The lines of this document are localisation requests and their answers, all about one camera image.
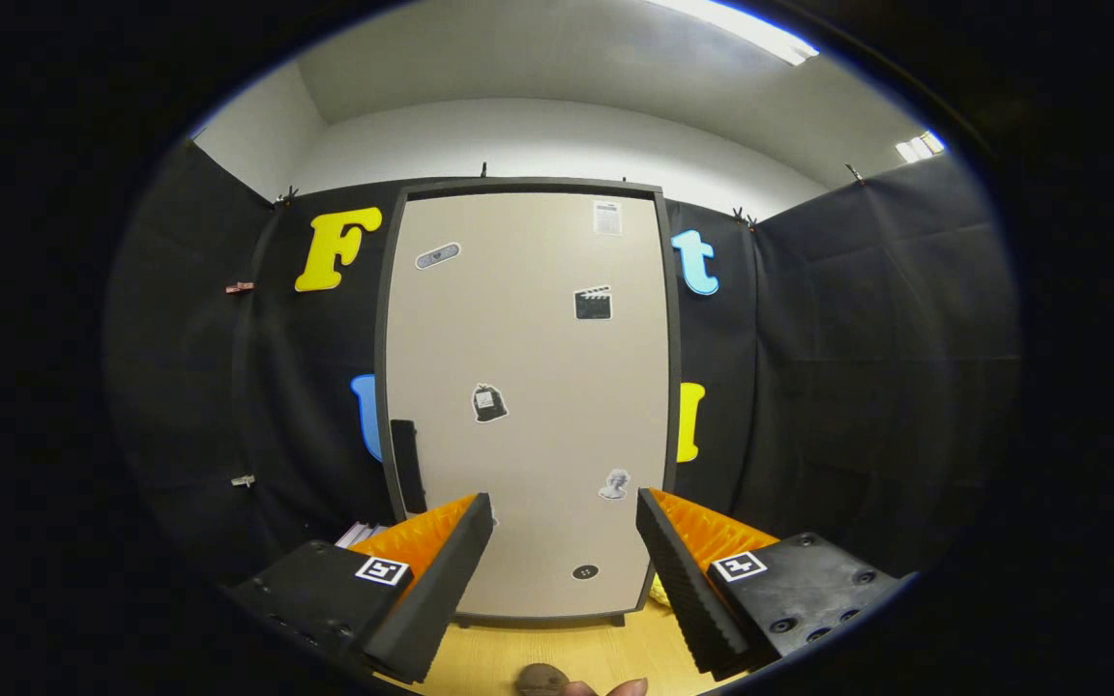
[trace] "white paper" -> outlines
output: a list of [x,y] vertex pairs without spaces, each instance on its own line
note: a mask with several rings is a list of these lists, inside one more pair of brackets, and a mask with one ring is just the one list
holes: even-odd
[[340,549],[350,549],[355,542],[356,535],[367,529],[367,526],[365,523],[353,523],[346,530],[346,533],[341,535],[341,539],[334,546],[338,546]]
[[614,202],[593,203],[593,228],[596,234],[622,237],[622,206]]

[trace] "white wall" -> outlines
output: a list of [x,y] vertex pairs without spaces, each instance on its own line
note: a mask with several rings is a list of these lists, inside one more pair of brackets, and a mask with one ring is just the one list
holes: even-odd
[[295,62],[253,84],[208,119],[195,144],[213,161],[273,202],[324,130]]
[[828,188],[709,133],[607,106],[472,99],[408,106],[326,128],[293,170],[301,194],[426,176],[551,176],[663,187],[664,197],[769,217]]

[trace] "finger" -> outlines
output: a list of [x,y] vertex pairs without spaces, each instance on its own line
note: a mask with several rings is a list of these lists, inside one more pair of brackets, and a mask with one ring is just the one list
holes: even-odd
[[571,682],[561,687],[560,696],[596,696],[596,692],[583,682]]
[[645,693],[647,693],[647,678],[636,678],[634,682],[618,685],[609,692],[609,696],[644,696]]

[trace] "wooden table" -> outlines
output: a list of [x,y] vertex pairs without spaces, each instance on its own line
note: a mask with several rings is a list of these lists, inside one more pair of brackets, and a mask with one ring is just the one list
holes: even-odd
[[691,696],[733,682],[700,674],[672,609],[649,599],[642,611],[626,615],[624,628],[605,619],[545,629],[450,625],[429,676],[407,688],[432,696],[517,696],[514,682],[531,663],[548,663],[602,695],[642,677],[647,696]]

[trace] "clothespin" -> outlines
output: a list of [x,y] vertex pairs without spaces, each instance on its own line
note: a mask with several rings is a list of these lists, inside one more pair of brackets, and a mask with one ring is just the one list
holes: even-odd
[[867,180],[862,179],[862,175],[856,170],[852,165],[846,163],[846,168],[858,179],[858,186],[867,186]]

